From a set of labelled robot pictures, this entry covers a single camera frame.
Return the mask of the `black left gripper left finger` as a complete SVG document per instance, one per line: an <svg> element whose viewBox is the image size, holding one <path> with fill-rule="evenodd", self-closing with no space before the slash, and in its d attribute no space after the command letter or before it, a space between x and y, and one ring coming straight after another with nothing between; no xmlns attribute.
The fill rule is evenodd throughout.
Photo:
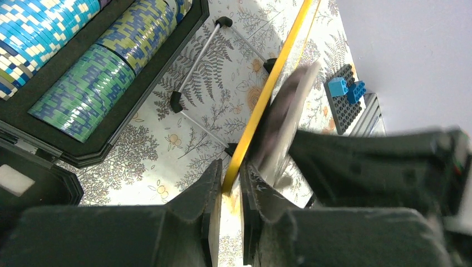
<svg viewBox="0 0 472 267"><path fill-rule="evenodd" d="M164 205L27 209L2 266L217 266L222 161Z"/></svg>

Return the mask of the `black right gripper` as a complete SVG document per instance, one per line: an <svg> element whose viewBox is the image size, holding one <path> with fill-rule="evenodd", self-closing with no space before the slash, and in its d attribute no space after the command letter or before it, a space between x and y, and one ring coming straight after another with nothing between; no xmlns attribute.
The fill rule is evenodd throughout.
<svg viewBox="0 0 472 267"><path fill-rule="evenodd" d="M299 130L289 155L323 205L454 216L470 170L469 141L458 128L390 137Z"/></svg>

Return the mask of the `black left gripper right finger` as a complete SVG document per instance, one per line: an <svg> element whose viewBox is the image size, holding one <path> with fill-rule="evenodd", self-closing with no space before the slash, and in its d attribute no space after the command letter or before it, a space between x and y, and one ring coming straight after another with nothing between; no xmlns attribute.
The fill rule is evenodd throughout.
<svg viewBox="0 0 472 267"><path fill-rule="evenodd" d="M240 167L243 262L251 266L452 266L436 216L414 209L302 209Z"/></svg>

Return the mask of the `yellow framed whiteboard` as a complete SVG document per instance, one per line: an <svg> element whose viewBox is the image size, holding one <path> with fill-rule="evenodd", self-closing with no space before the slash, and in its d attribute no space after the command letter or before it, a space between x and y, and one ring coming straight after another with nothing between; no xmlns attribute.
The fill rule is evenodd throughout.
<svg viewBox="0 0 472 267"><path fill-rule="evenodd" d="M279 54L279 57L275 60L273 60L273 68L269 72L268 79L263 87L263 90L260 94L259 100L255 106L254 111L252 112L252 115L249 119L249 122L245 128L245 131L243 132L239 143L235 147L235 151L233 154L231 154L232 159L229 163L227 172L225 174L225 177L222 182L222 192L224 194L231 194L232 187L235 183L235 180L237 179L239 169L241 167L242 161L247 153L248 147L252 141L252 138L255 134L256 128L260 122L260 119L262 117L262 114L264 110L266 109L266 105L268 104L272 91L275 87L276 80L279 76L279 74L282 71L283 65L285 64L286 60L288 59L289 53L292 50L292 47L294 46L294 43L296 41L296 38L298 34L301 31L303 22L306 20L306 17L308 16L309 10L312 7L315 7L316 9L314 10L313 14L313 19L316 18L316 14L319 10L319 6L321 4L321 1L304 1L297 16L296 19L292 25L292 28L284 42L284 45L281 49L281 52ZM228 18L228 17L220 17L218 18L215 23L215 28L213 32L211 33L210 37L208 40L205 42L204 47L200 51L200 53L197 56L197 59L193 63L190 71L186 75L184 81L181 83L181 86L179 87L178 90L173 91L170 97L169 105L174 113L181 113L183 114L183 108L180 104L180 98L181 98L181 92L183 91L184 87L188 83L190 77L193 75L194 70L196 66L198 65L199 61L201 60L202 56L206 52L207 48L209 47L211 41L213 40L214 36L216 33L221 29L222 27L228 27L230 28L235 34L239 34L239 32L233 28L233 21Z"/></svg>

